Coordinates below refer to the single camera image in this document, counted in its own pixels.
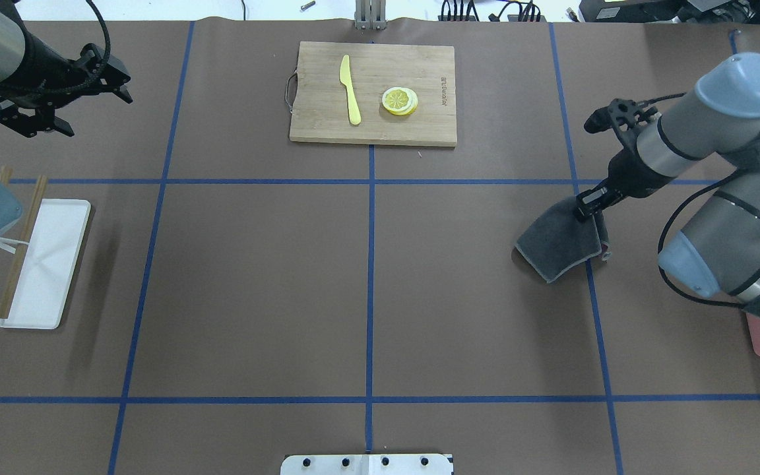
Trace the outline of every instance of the blue tape line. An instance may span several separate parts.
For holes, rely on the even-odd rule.
[[[212,405],[286,405],[286,404],[362,404],[362,396],[212,396],[212,397],[129,397],[129,404],[212,404]]]
[[[732,54],[738,54],[738,45],[735,41],[735,36],[740,33],[741,30],[735,29],[729,32],[729,46],[732,48]]]
[[[368,145],[368,278],[367,319],[365,322],[365,453],[374,446],[374,225],[376,201],[376,168],[374,145]]]
[[[11,178],[14,185],[33,185],[36,178]],[[163,183],[160,178],[49,178],[49,183],[64,185],[157,185]]]
[[[0,396],[0,404],[119,404],[120,397]]]
[[[169,178],[166,183],[180,185],[367,185],[369,181],[358,178]]]
[[[600,354],[600,369],[603,372],[603,388],[606,391],[606,409],[609,412],[609,430],[612,433],[612,448],[615,452],[615,468],[618,475],[623,475],[621,457],[621,438],[618,435],[618,421],[615,417],[615,402],[612,399],[612,380],[609,377],[609,361],[606,357],[606,343],[603,340],[603,324],[600,322],[600,306],[597,304],[597,288],[594,285],[594,271],[591,262],[585,261],[585,273],[588,276],[588,294],[591,295],[591,311],[594,315],[594,333],[597,335],[597,351]]]
[[[145,309],[145,297],[148,292],[148,280],[151,277],[151,264],[154,259],[154,246],[157,243],[157,232],[160,229],[160,214],[163,211],[163,198],[166,195],[166,178],[169,176],[169,167],[172,164],[172,148],[175,142],[175,130],[177,130],[177,119],[181,113],[181,99],[183,99],[183,87],[187,78],[187,66],[189,64],[189,54],[193,46],[193,31],[195,22],[189,22],[187,31],[187,45],[183,54],[183,63],[181,66],[181,77],[178,79],[177,96],[175,96],[175,110],[172,112],[172,126],[169,131],[169,141],[166,144],[166,159],[163,162],[163,174],[160,180],[160,191],[157,193],[157,205],[154,207],[154,221],[151,225],[151,238],[148,241],[148,253],[145,258],[145,269],[142,271],[142,286],[139,291],[139,303],[137,304],[137,314],[133,321],[133,332],[131,334],[131,345],[127,354],[127,366],[125,369],[125,380],[121,389],[123,400],[119,403],[119,413],[117,415],[117,427],[113,436],[113,446],[111,448],[111,458],[108,463],[108,475],[115,472],[115,462],[119,453],[119,443],[121,441],[121,431],[125,421],[125,409],[127,406],[127,395],[131,387],[131,377],[133,374],[133,362],[137,354],[137,344],[139,342],[139,328],[143,321],[143,311]]]
[[[579,193],[579,184],[577,177],[577,165],[573,159],[573,143],[571,142],[571,128],[567,122],[567,105],[565,104],[565,90],[561,83],[561,67],[559,67],[559,51],[555,45],[555,30],[552,23],[548,23],[550,29],[550,46],[553,52],[553,67],[555,69],[555,87],[559,91],[559,106],[561,108],[561,128],[565,133],[565,146],[567,147],[567,162],[571,167],[571,180],[573,192]]]
[[[760,400],[760,394],[657,394],[612,396],[614,402],[700,402],[700,400]]]
[[[375,404],[534,404],[606,402],[605,396],[377,396]]]
[[[117,413],[117,424],[113,430],[113,445],[111,446],[111,460],[108,463],[108,475],[113,475],[115,472],[115,461],[119,456],[119,444],[121,443],[121,428],[125,425],[125,410],[127,409],[127,403],[123,399],[119,403],[119,412]]]
[[[567,122],[567,106],[565,103],[565,91],[562,87],[561,69],[559,67],[559,52],[557,42],[555,42],[555,29],[553,24],[548,24],[550,28],[550,44],[553,51],[553,67],[555,67],[555,83],[559,90],[559,104],[561,106],[561,124],[565,131],[565,144],[567,147],[567,161],[571,167],[571,177],[573,178],[573,192],[579,193],[579,177],[577,176],[576,161],[573,157],[573,143],[571,141],[570,126]],[[615,455],[615,467],[617,475],[623,475],[623,462],[621,460],[621,442],[618,436],[618,421],[615,419],[615,403],[612,402],[612,384],[609,379],[609,365],[606,361],[606,345],[603,342],[603,326],[600,324],[600,311],[597,307],[597,291],[594,287],[594,273],[591,269],[591,262],[585,261],[585,271],[588,276],[588,294],[591,296],[591,309],[594,313],[594,330],[597,334],[597,351],[600,354],[600,369],[603,373],[603,388],[606,390],[606,409],[609,413],[609,429],[612,433],[612,451]]]
[[[530,179],[478,179],[478,178],[435,178],[435,179],[405,179],[391,178],[376,180],[378,185],[569,185],[573,180],[530,178]]]

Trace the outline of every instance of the gray cloth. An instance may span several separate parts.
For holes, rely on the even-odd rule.
[[[609,258],[609,233],[603,214],[579,222],[576,198],[562,199],[541,214],[515,243],[518,252],[549,284],[575,265],[600,255]]]

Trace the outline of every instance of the lemon slice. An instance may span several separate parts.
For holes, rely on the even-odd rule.
[[[392,87],[383,93],[383,108],[396,116],[408,116],[416,111],[418,96],[416,91],[405,87]]]

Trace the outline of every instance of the metal bracket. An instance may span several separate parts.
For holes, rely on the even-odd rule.
[[[280,475],[453,475],[450,454],[290,456]]]
[[[356,0],[357,30],[386,30],[386,0]]]

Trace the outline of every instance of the black cable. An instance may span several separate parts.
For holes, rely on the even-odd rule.
[[[717,181],[717,183],[706,186],[704,189],[699,190],[698,192],[694,193],[693,195],[689,196],[684,202],[682,202],[681,205],[679,205],[678,208],[676,208],[676,211],[673,212],[673,214],[670,216],[670,219],[667,220],[667,223],[664,225],[664,229],[661,232],[661,237],[658,238],[658,252],[661,253],[661,250],[664,248],[664,241],[667,240],[667,233],[670,232],[670,228],[673,226],[673,222],[679,217],[679,214],[682,213],[685,207],[691,204],[691,202],[694,201],[694,199],[699,198],[700,196],[705,195],[705,193],[708,193],[709,191],[712,191],[714,189],[718,189],[719,187],[722,187],[724,184],[729,183],[730,181],[733,181],[742,175],[747,174],[749,171],[747,170],[736,170],[733,172],[733,174],[728,175],[728,177]],[[721,300],[706,300],[706,298],[699,298],[694,297],[693,295],[686,294],[684,291],[682,291],[681,288],[678,288],[676,284],[673,282],[670,282],[670,278],[667,277],[667,273],[664,272],[664,269],[659,267],[658,272],[661,274],[661,280],[664,280],[664,283],[669,286],[669,288],[673,289],[673,292],[676,292],[680,296],[687,298],[690,301],[696,301],[696,303],[702,303],[703,305],[712,305],[715,307],[732,307],[732,309],[743,309],[745,307],[742,303],[736,303],[736,301],[721,301]]]
[[[534,4],[532,2],[527,3],[526,8],[524,8],[524,12],[521,13],[521,17],[518,18],[518,21],[532,21],[530,14],[533,13],[531,11],[533,7],[534,7]]]
[[[476,18],[477,21],[480,21],[480,15],[477,13],[477,6],[474,5],[474,0],[468,1],[468,11],[465,12],[465,21],[471,19],[471,10],[474,10],[474,18]]]
[[[81,84],[76,84],[70,87],[64,87],[60,89],[43,89],[42,87],[34,88],[34,87],[23,87],[18,85],[11,85],[7,83],[0,82],[0,88],[7,89],[7,90],[16,90],[19,92],[27,92],[30,94],[72,94],[73,92],[78,92],[79,90],[84,90],[87,87],[90,87],[91,84],[97,81],[100,76],[102,76],[102,73],[105,70],[105,67],[108,66],[108,59],[111,57],[111,36],[108,32],[108,25],[105,23],[105,19],[102,17],[102,13],[99,12],[99,9],[97,8],[96,4],[93,3],[93,0],[85,0],[88,5],[90,5],[90,8],[93,9],[93,13],[96,13],[96,18],[99,20],[99,25],[102,27],[102,33],[105,36],[105,55],[102,57],[102,60],[100,60],[99,65],[97,66],[96,70],[94,70],[93,73],[90,73],[87,75],[87,79],[84,80]]]
[[[500,18],[503,17],[503,12],[505,12],[506,9],[509,8],[509,5],[513,5],[513,4],[518,5],[518,20],[520,20],[521,15],[524,12],[524,3],[510,1],[510,2],[506,2],[506,5],[504,5],[503,8],[500,9],[500,13],[497,14],[496,21],[500,21]]]
[[[654,97],[653,99],[648,99],[648,100],[641,100],[641,102],[637,103],[637,105],[639,106],[639,108],[645,108],[646,106],[655,104],[657,102],[662,102],[663,100],[676,99],[682,96],[685,96],[684,92],[680,92],[678,94],[667,94],[667,96]]]

